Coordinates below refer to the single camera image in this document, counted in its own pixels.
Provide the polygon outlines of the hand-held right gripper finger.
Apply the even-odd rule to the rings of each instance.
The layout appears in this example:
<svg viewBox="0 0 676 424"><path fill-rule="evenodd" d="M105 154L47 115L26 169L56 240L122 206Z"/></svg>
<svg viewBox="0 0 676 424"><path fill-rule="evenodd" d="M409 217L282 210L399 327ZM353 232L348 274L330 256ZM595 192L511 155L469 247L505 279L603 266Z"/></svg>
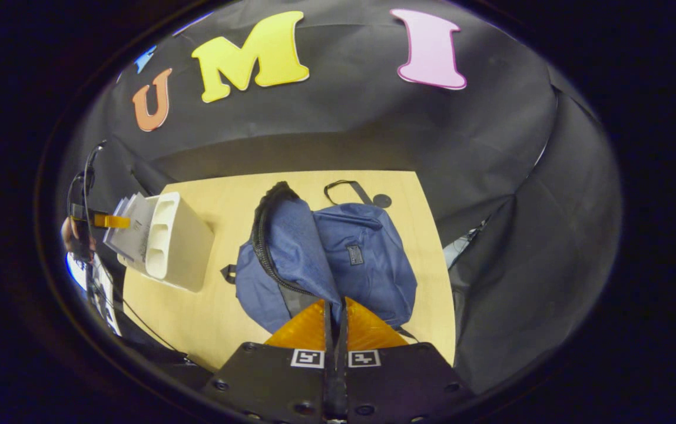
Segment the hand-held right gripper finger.
<svg viewBox="0 0 676 424"><path fill-rule="evenodd" d="M408 343L346 299L336 336L336 413L348 423L435 423L473 392L430 343Z"/></svg>
<svg viewBox="0 0 676 424"><path fill-rule="evenodd" d="M333 359L330 304L318 301L297 316L298 338L282 344L242 343L203 388L203 395L249 423L322 423Z"/></svg>

